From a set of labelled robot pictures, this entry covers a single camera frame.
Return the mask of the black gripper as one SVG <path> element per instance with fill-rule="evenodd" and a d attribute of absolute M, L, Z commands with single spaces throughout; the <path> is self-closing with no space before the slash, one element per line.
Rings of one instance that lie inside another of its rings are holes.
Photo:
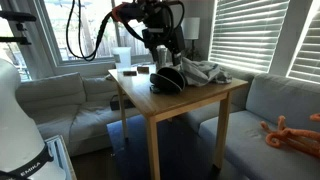
<path fill-rule="evenodd" d="M 146 28 L 142 30 L 143 42 L 152 56 L 157 57 L 157 47 L 164 45 L 173 53 L 173 65 L 180 65 L 182 58 L 180 52 L 185 48 L 181 26 L 173 27 L 162 20 L 144 21 L 144 25 Z"/>

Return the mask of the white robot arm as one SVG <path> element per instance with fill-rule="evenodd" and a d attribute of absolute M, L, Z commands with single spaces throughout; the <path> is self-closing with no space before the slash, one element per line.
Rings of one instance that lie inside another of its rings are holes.
<path fill-rule="evenodd" d="M 47 138 L 63 137 L 68 153 L 82 155 L 111 145 L 106 125 L 121 118 L 110 108 L 117 86 L 110 76 L 74 72 L 23 82 L 0 60 L 0 164 L 4 172 L 32 180 L 59 180 Z"/>

